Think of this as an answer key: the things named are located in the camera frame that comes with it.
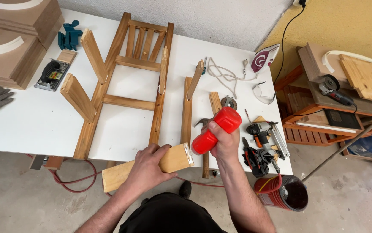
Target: black shoe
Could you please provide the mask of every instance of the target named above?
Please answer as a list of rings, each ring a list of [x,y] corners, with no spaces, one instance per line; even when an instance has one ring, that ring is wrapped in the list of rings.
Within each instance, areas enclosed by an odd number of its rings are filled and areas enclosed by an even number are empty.
[[[185,182],[183,182],[182,186],[180,186],[179,196],[188,200],[191,193],[192,193],[192,184],[186,180]]]
[[[146,198],[146,199],[142,200],[140,206],[146,204],[146,202],[148,202],[148,201],[149,201],[149,198]]]

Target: wall socket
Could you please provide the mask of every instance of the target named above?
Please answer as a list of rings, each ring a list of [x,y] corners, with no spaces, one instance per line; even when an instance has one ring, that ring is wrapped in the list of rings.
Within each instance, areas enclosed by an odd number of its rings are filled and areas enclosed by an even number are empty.
[[[292,4],[293,4],[294,6],[296,6],[296,7],[300,7],[300,8],[302,8],[302,5],[300,5],[298,2],[299,2],[299,0],[294,0],[294,1],[292,2]]]

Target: white cord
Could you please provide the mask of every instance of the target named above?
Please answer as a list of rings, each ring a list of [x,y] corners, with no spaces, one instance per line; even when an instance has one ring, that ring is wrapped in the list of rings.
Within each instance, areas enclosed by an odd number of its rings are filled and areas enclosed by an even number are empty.
[[[244,68],[246,68],[246,64],[245,63],[247,64],[248,61],[245,62],[245,60],[244,60],[244,66],[245,66]],[[220,73],[220,75],[215,75],[214,72],[212,71],[211,67],[215,67],[217,69],[217,71]],[[254,80],[254,79],[256,79],[258,77],[258,74],[256,74],[255,77],[252,78],[252,79],[245,79],[246,78],[246,74],[245,74],[246,72],[244,72],[244,77],[243,78],[237,77],[232,71],[230,71],[230,70],[228,70],[228,69],[226,69],[224,67],[217,66],[216,63],[214,62],[213,58],[211,58],[211,57],[209,58],[209,62],[207,63],[207,67],[206,68],[207,68],[207,72],[209,73],[209,75],[212,76],[212,77],[216,77],[222,85],[224,85],[226,88],[228,88],[232,92],[232,94],[234,95],[235,99],[238,99],[238,97],[236,95],[236,84],[238,83],[239,80],[240,81],[251,81],[251,80]],[[228,71],[229,73],[231,73],[231,75],[230,74],[223,74],[220,71],[220,69],[223,69],[225,71]],[[222,81],[220,81],[220,78],[219,77],[223,77],[228,82],[235,81],[234,89],[232,90],[230,87],[226,86]]]

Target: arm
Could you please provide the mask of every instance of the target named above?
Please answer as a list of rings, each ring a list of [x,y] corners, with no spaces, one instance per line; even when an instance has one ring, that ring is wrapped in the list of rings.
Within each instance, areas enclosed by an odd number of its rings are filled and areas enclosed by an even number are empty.
[[[92,215],[75,233],[111,233],[116,228],[122,215],[141,194],[156,187],[164,181],[177,176],[176,172],[164,173],[158,162],[170,148],[152,144],[138,151],[135,162],[127,180],[120,186],[110,200]]]
[[[210,153],[216,158],[226,190],[232,222],[238,232],[276,232],[267,210],[256,197],[238,159],[239,128],[232,134],[211,121],[208,129],[219,140]]]

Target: hammer head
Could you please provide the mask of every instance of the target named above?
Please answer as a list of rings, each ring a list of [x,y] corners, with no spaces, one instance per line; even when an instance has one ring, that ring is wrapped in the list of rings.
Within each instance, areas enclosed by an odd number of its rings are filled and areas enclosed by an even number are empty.
[[[194,127],[196,127],[196,126],[199,125],[200,123],[202,123],[203,126],[205,126],[205,125],[207,125],[208,122],[209,122],[209,119],[208,119],[208,118],[202,118],[202,119],[200,119],[200,120],[195,124]]]

